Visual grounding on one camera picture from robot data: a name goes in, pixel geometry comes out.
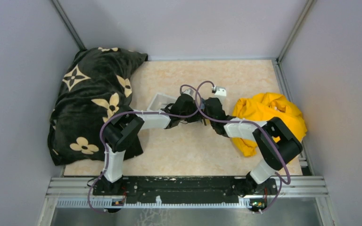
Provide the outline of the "white plastic card tray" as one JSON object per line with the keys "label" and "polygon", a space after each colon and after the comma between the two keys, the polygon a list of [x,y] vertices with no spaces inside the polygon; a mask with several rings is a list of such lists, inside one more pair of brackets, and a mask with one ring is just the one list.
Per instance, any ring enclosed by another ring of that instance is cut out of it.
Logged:
{"label": "white plastic card tray", "polygon": [[164,109],[168,104],[174,104],[177,98],[166,95],[164,93],[157,92],[150,104],[148,105],[148,111],[159,111]]}

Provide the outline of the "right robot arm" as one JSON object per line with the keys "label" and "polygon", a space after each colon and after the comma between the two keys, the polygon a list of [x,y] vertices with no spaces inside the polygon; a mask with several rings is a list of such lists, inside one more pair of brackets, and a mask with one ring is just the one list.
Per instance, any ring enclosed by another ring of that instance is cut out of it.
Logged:
{"label": "right robot arm", "polygon": [[277,175],[281,169],[287,176],[281,181],[290,184],[287,163],[298,156],[303,148],[282,119],[273,117],[268,121],[249,121],[230,116],[222,109],[220,100],[213,97],[204,101],[198,109],[217,134],[256,142],[262,160],[246,175],[250,193],[259,194],[265,188],[265,181]]}

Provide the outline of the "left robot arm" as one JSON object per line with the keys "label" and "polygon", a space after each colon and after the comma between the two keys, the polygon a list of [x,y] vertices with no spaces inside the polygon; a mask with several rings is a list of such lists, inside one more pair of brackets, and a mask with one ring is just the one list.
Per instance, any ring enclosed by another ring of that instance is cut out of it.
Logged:
{"label": "left robot arm", "polygon": [[182,121],[191,123],[202,120],[191,94],[178,98],[156,93],[146,111],[131,109],[128,105],[104,123],[100,139],[105,147],[105,166],[102,171],[104,189],[111,195],[121,192],[123,160],[126,152],[140,153],[138,133],[144,129],[171,129]]}

